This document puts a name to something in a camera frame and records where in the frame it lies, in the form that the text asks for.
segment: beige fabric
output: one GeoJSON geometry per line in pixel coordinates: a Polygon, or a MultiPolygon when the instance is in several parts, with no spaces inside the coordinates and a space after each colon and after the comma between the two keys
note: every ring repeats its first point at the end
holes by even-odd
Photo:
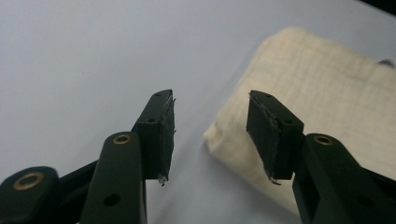
{"type": "Polygon", "coordinates": [[[246,133],[250,90],[274,95],[304,122],[305,134],[331,135],[361,166],[396,179],[395,70],[300,28],[257,49],[204,139],[216,158],[298,214],[291,181],[270,183],[246,133]]]}

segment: screw hole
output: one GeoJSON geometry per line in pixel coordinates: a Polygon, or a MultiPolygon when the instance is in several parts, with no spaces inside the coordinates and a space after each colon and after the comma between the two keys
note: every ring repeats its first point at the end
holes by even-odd
{"type": "Polygon", "coordinates": [[[105,198],[103,203],[105,204],[105,206],[114,206],[120,202],[120,199],[121,199],[120,195],[110,194],[105,198]]]}
{"type": "Polygon", "coordinates": [[[330,139],[329,137],[326,137],[326,136],[315,136],[314,140],[317,143],[322,144],[324,146],[331,146],[332,145],[332,139],[330,139]]]}
{"type": "Polygon", "coordinates": [[[115,137],[114,139],[113,139],[113,143],[114,144],[125,144],[125,143],[127,143],[127,142],[129,142],[129,140],[131,140],[131,136],[130,135],[128,135],[128,134],[121,134],[121,135],[118,135],[117,137],[115,137]]]}
{"type": "Polygon", "coordinates": [[[44,175],[39,172],[32,172],[22,176],[14,183],[14,189],[24,190],[36,186],[44,178],[44,175]]]}
{"type": "Polygon", "coordinates": [[[358,201],[358,203],[361,203],[362,205],[364,205],[366,207],[374,207],[375,206],[375,203],[371,199],[367,198],[366,196],[359,195],[356,197],[356,200],[358,201]]]}

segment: white background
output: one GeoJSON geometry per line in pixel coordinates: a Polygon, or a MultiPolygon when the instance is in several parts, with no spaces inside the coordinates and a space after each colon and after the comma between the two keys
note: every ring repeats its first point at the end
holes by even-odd
{"type": "Polygon", "coordinates": [[[148,223],[300,222],[202,140],[255,48],[287,26],[396,59],[395,17],[352,0],[1,1],[0,181],[97,160],[151,94],[173,89],[170,182],[149,181],[148,223]]]}

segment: grid-patterned fabric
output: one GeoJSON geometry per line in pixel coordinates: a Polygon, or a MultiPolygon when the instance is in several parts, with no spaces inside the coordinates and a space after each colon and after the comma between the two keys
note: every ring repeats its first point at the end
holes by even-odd
{"type": "Polygon", "coordinates": [[[275,186],[246,133],[248,93],[274,95],[304,133],[339,139],[361,166],[396,179],[396,71],[300,28],[257,49],[204,139],[210,152],[249,183],[298,214],[291,181],[275,186]]]}

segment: black linkage arm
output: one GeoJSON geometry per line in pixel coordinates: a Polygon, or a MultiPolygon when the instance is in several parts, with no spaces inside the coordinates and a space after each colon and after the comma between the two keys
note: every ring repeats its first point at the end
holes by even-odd
{"type": "Polygon", "coordinates": [[[396,181],[365,170],[337,139],[303,135],[274,96],[251,91],[247,132],[274,183],[293,181],[303,223],[396,223],[396,181]]]}
{"type": "Polygon", "coordinates": [[[49,167],[0,186],[0,224],[147,223],[146,180],[167,181],[175,129],[171,90],[153,94],[130,132],[110,135],[101,156],[62,178],[49,167]]]}

